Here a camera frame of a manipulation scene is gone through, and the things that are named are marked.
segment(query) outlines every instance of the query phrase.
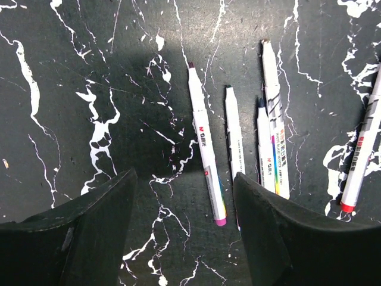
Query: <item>marker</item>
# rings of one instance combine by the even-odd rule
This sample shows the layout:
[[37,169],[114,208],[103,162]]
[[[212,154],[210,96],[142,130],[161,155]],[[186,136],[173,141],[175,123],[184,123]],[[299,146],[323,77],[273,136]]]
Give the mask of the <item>marker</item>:
[[270,139],[270,122],[263,98],[258,102],[258,153],[260,156],[261,185],[275,193],[273,144]]
[[[242,133],[239,124],[237,98],[230,85],[226,87],[225,108],[227,133],[229,136],[230,166],[232,168],[232,181],[234,181],[238,172],[245,173],[245,159],[243,157]],[[241,230],[238,219],[237,226],[238,230]]]
[[283,198],[290,198],[286,153],[285,124],[283,122],[280,86],[276,68],[275,53],[270,40],[263,40],[263,72],[267,101],[270,135],[273,146],[275,192]]
[[218,179],[216,156],[214,155],[209,119],[204,103],[201,81],[193,63],[189,63],[189,92],[192,100],[193,119],[200,147],[202,165],[207,180],[209,196],[212,204],[214,219],[218,226],[226,224],[226,210],[222,198],[220,181]]
[[365,119],[358,135],[356,149],[349,169],[343,196],[341,209],[343,212],[351,213],[356,206],[357,198],[363,183],[369,157],[373,150],[377,132],[381,123],[381,72],[378,72],[373,92],[369,97]]

